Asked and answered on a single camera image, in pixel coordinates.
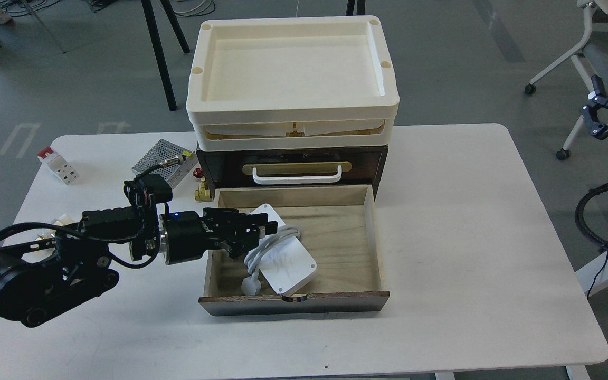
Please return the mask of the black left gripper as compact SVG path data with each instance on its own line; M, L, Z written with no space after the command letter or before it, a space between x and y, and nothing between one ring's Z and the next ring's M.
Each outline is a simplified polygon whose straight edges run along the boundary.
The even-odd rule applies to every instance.
M278 231L277 221L230 208L205 208L203 216L193 210L166 212L159 219L166 265L198 260L207 250L224 250L239 258Z

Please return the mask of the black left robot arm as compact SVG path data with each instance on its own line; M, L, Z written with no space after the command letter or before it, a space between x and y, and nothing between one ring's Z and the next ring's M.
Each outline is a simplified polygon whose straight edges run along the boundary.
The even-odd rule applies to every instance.
M120 275L110 244L128 243L135 261L162 252L168 265L207 250L238 258L278 230L268 214L205 208L157 214L172 188L157 174L125 182L130 206L85 211L68 226L22 222L0 231L0 317L36 327L112 289Z

